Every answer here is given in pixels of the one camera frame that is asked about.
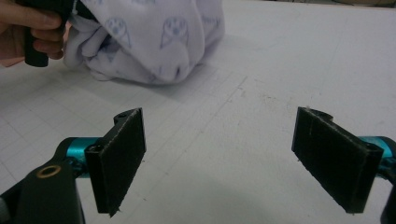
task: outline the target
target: finger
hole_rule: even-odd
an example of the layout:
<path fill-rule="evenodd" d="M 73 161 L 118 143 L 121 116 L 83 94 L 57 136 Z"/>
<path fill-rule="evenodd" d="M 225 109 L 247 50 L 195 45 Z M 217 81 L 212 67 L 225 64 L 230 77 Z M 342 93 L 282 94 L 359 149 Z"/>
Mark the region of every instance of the finger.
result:
<path fill-rule="evenodd" d="M 37 39 L 47 40 L 51 42 L 63 41 L 64 38 L 64 31 L 60 29 L 47 30 L 47 31 L 32 29 L 31 33 L 32 36 L 34 36 Z"/>
<path fill-rule="evenodd" d="M 56 29 L 62 23 L 61 17 L 55 12 L 6 2 L 0 2 L 0 21 L 40 30 Z"/>
<path fill-rule="evenodd" d="M 45 40 L 36 40 L 33 43 L 33 47 L 35 48 L 35 50 L 48 54 L 57 53 L 61 51 L 63 46 L 64 46 L 63 41 L 50 42 Z"/>
<path fill-rule="evenodd" d="M 57 53 L 50 53 L 47 54 L 49 56 L 49 58 L 53 59 L 53 60 L 59 60 L 62 59 L 62 57 L 64 56 L 64 52 L 63 51 L 59 51 Z"/>

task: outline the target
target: white fabric with gray print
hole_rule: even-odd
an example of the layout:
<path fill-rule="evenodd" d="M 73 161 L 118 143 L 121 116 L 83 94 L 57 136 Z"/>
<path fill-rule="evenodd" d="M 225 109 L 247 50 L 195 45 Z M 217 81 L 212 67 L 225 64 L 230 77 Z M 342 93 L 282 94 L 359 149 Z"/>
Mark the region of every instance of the white fabric with gray print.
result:
<path fill-rule="evenodd" d="M 99 80 L 178 83 L 224 36 L 221 0 L 81 0 L 98 20 L 72 15 L 64 63 Z"/>

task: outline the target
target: white table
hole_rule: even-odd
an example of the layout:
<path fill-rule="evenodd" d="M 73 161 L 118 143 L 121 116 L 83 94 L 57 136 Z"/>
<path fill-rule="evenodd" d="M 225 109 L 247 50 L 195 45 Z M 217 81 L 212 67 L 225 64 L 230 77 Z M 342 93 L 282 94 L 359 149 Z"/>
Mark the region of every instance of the white table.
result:
<path fill-rule="evenodd" d="M 99 82 L 61 62 L 0 70 L 0 192 L 69 136 L 102 136 L 143 107 L 148 152 L 121 212 L 88 223 L 379 223 L 390 183 L 348 215 L 291 151 L 297 106 L 355 135 L 396 139 L 396 11 L 225 0 L 227 35 L 176 86 Z"/>

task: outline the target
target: black handle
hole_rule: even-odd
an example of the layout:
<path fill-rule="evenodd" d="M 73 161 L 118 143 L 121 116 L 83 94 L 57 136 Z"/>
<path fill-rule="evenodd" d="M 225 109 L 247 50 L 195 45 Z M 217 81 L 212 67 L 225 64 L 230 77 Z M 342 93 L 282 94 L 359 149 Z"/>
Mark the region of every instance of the black handle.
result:
<path fill-rule="evenodd" d="M 32 36 L 30 28 L 25 28 L 25 62 L 35 67 L 46 67 L 49 65 L 49 57 L 46 53 L 39 52 L 33 48 L 35 38 Z"/>

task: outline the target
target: towel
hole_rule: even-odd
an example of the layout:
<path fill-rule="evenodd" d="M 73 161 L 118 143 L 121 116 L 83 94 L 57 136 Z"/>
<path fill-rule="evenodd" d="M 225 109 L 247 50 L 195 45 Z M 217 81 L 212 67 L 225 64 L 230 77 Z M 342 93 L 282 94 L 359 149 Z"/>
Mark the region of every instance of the towel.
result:
<path fill-rule="evenodd" d="M 64 63 L 99 80 L 178 83 L 224 36 L 221 0 L 81 2 L 97 21 L 72 14 Z"/>

